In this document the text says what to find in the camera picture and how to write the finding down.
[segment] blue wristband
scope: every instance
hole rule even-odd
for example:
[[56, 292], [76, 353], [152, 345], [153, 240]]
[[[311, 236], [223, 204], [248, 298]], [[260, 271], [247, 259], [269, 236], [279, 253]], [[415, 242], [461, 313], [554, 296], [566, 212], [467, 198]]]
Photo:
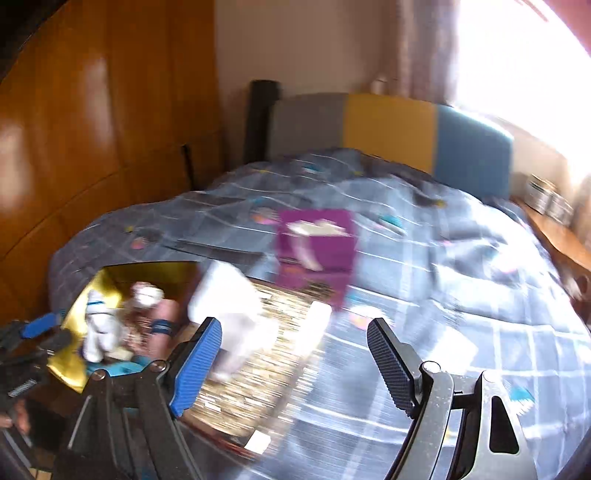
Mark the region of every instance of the blue wristband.
[[168, 320], [158, 319], [152, 322], [152, 331], [150, 333], [163, 333], [168, 336], [173, 336], [173, 323]]

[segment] wooden desk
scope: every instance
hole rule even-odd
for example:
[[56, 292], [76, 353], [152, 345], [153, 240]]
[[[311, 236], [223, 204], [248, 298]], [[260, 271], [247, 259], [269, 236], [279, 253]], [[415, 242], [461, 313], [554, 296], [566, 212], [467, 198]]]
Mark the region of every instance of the wooden desk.
[[583, 246], [571, 230], [549, 216], [539, 214], [523, 200], [511, 200], [527, 214], [530, 226], [555, 263], [565, 263], [575, 275], [588, 275], [591, 278], [591, 251]]

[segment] screw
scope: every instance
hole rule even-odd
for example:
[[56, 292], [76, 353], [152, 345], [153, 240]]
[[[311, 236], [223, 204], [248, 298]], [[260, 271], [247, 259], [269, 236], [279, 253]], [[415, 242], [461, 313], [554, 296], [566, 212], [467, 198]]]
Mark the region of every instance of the screw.
[[423, 362], [423, 370], [430, 374], [438, 374], [441, 371], [441, 366], [437, 362]]
[[163, 372], [166, 369], [166, 362], [164, 360], [155, 360], [149, 365], [149, 368], [152, 372]]
[[95, 370], [90, 377], [91, 377], [92, 380], [94, 380], [96, 382], [100, 382], [106, 376], [107, 376], [106, 370], [99, 369], [99, 370]]

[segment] astronaut figurine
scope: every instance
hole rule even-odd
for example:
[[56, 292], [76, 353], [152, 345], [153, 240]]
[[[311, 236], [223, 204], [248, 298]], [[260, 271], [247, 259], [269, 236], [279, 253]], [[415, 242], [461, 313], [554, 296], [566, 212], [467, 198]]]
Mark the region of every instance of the astronaut figurine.
[[88, 293], [86, 303], [86, 337], [82, 356], [91, 363], [99, 363], [105, 354], [119, 347], [125, 327], [105, 304], [102, 294], [96, 290]]

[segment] blanket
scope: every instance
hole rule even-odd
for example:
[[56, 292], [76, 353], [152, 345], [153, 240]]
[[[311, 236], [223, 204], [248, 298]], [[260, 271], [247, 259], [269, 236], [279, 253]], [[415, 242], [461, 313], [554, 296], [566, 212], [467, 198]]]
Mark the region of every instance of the blanket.
[[[497, 371], [539, 478], [554, 478], [589, 428], [589, 332], [518, 207], [482, 203], [409, 167], [355, 150], [309, 153], [240, 167], [204, 192], [108, 213], [55, 253], [51, 306], [67, 310], [105, 265], [211, 258], [171, 247], [178, 242], [218, 248], [219, 260], [224, 248], [244, 252], [228, 260], [272, 281], [277, 210], [331, 208], [352, 212], [358, 254], [314, 388], [279, 451], [256, 463], [244, 466], [187, 431], [205, 478], [384, 478], [410, 421], [366, 344], [367, 322], [377, 316], [451, 373]], [[387, 227], [388, 216], [405, 235]], [[142, 249], [133, 248], [137, 236]], [[459, 418], [452, 412], [434, 478], [446, 476]]]

